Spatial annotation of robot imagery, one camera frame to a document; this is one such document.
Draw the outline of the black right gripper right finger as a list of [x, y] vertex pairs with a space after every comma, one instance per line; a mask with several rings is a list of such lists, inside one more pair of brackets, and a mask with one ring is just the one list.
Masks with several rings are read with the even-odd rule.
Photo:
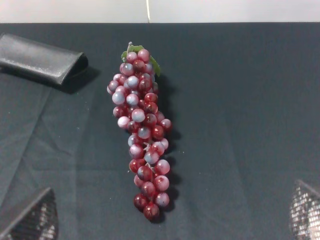
[[289, 209], [289, 228], [294, 240], [320, 239], [320, 188], [297, 180]]

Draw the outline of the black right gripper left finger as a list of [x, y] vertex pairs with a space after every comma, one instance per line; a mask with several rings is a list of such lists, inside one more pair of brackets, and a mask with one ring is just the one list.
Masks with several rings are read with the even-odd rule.
[[2, 240], [56, 240], [59, 218], [55, 192], [42, 188], [0, 214]]

